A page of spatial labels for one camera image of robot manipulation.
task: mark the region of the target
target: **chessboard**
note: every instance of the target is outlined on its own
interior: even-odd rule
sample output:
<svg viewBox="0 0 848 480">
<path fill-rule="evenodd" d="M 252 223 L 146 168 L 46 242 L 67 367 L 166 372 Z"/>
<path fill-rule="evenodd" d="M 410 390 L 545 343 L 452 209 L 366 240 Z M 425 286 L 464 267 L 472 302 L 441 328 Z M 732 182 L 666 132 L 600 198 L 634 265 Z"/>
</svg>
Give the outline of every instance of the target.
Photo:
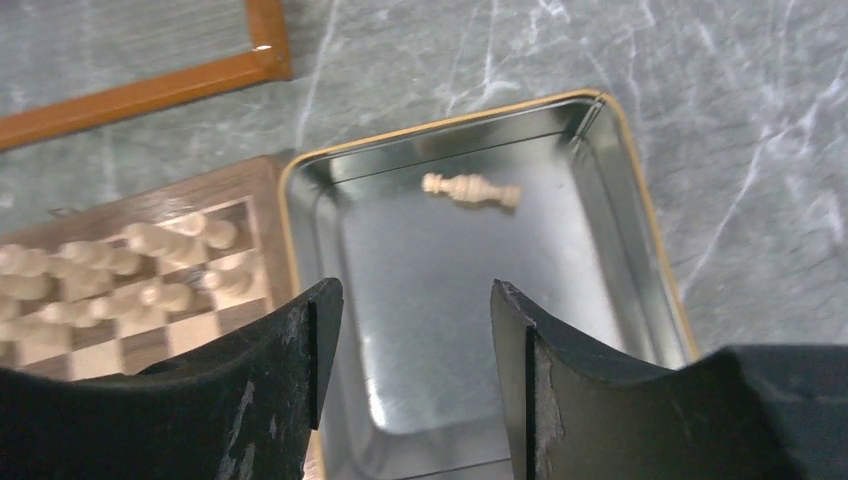
<svg viewBox="0 0 848 480">
<path fill-rule="evenodd" d="M 0 236 L 0 366 L 134 374 L 285 303 L 278 178 L 248 160 Z"/>
</svg>

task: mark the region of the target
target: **chess piece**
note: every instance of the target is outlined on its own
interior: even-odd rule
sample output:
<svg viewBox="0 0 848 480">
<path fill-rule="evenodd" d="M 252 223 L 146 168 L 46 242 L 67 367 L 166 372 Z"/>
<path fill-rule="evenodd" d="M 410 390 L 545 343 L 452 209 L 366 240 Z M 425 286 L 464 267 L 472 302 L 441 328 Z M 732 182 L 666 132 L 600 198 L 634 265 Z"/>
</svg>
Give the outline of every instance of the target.
<svg viewBox="0 0 848 480">
<path fill-rule="evenodd" d="M 494 200 L 509 208 L 515 208 L 521 200 L 520 186 L 499 187 L 477 174 L 458 175 L 445 179 L 441 174 L 428 173 L 421 181 L 421 189 L 427 193 L 447 193 L 457 202 L 480 203 Z"/>
<path fill-rule="evenodd" d="M 88 313 L 89 302 L 53 302 L 44 306 L 39 317 L 44 323 L 51 325 L 73 325 L 78 328 L 88 328 L 97 325 L 98 319 Z"/>
<path fill-rule="evenodd" d="M 244 295 L 252 285 L 253 275 L 244 268 L 210 269 L 203 276 L 203 286 L 207 289 L 233 297 Z"/>
<path fill-rule="evenodd" d="M 0 247 L 0 274 L 36 277 L 47 271 L 49 258 L 41 249 L 3 245 Z"/>
<path fill-rule="evenodd" d="M 149 223 L 129 225 L 124 235 L 133 252 L 174 262 L 186 261 L 195 246 L 193 238 Z"/>
<path fill-rule="evenodd" d="M 194 302 L 194 292 L 182 283 L 156 284 L 141 291 L 141 303 L 168 312 L 185 312 Z"/>
<path fill-rule="evenodd" d="M 21 315 L 21 302 L 6 295 L 0 295 L 0 323 L 14 320 Z"/>
<path fill-rule="evenodd" d="M 127 320 L 137 321 L 145 314 L 146 307 L 136 295 L 100 297 L 88 305 L 88 313 L 98 320 Z"/>
<path fill-rule="evenodd" d="M 0 293 L 16 300 L 38 300 L 50 292 L 51 282 L 46 275 L 0 275 Z"/>
<path fill-rule="evenodd" d="M 218 250 L 232 247 L 238 239 L 238 228 L 233 222 L 213 220 L 200 212 L 183 219 L 179 229 Z"/>
<path fill-rule="evenodd" d="M 71 242 L 62 245 L 60 256 L 93 269 L 106 269 L 118 275 L 132 275 L 141 268 L 141 256 L 126 248 L 112 248 L 102 242 Z"/>
</svg>

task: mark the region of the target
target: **wooden frame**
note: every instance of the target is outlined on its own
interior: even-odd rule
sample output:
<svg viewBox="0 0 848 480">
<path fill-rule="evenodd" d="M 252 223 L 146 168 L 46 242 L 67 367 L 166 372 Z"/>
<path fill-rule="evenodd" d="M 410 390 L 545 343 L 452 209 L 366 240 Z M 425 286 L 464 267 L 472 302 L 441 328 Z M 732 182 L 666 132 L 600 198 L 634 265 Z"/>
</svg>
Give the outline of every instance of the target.
<svg viewBox="0 0 848 480">
<path fill-rule="evenodd" d="M 251 51 L 2 117 L 0 151 L 265 81 L 291 79 L 281 2 L 244 3 Z"/>
</svg>

